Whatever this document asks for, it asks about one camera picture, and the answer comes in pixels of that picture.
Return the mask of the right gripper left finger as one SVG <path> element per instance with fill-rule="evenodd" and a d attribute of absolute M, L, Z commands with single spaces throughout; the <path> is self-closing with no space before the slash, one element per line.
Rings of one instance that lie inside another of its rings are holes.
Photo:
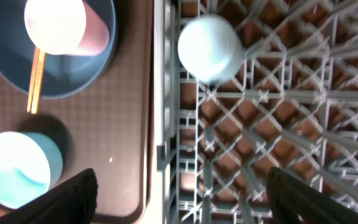
<path fill-rule="evenodd" d="M 98 181 L 85 169 L 46 194 L 0 217 L 0 224 L 90 224 L 96 214 Z"/>

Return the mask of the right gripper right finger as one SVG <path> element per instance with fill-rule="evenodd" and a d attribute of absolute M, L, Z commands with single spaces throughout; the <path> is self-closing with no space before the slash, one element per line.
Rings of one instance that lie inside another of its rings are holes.
<path fill-rule="evenodd" d="M 284 170 L 267 174 L 267 198 L 275 223 L 358 224 L 358 213 L 331 200 Z"/>

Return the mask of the light blue rice bowl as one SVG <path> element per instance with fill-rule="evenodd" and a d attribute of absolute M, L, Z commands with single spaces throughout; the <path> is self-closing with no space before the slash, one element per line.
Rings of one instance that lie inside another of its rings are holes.
<path fill-rule="evenodd" d="M 60 148 L 37 132 L 0 133 L 0 204 L 17 209 L 48 192 L 63 170 Z"/>

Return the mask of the light blue cup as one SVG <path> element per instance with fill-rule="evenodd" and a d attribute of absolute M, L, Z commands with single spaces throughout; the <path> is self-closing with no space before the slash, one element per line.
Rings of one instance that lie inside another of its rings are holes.
<path fill-rule="evenodd" d="M 177 52 L 187 72 L 203 83 L 230 80 L 244 60 L 244 49 L 233 26 L 215 14 L 187 23 L 180 32 Z"/>

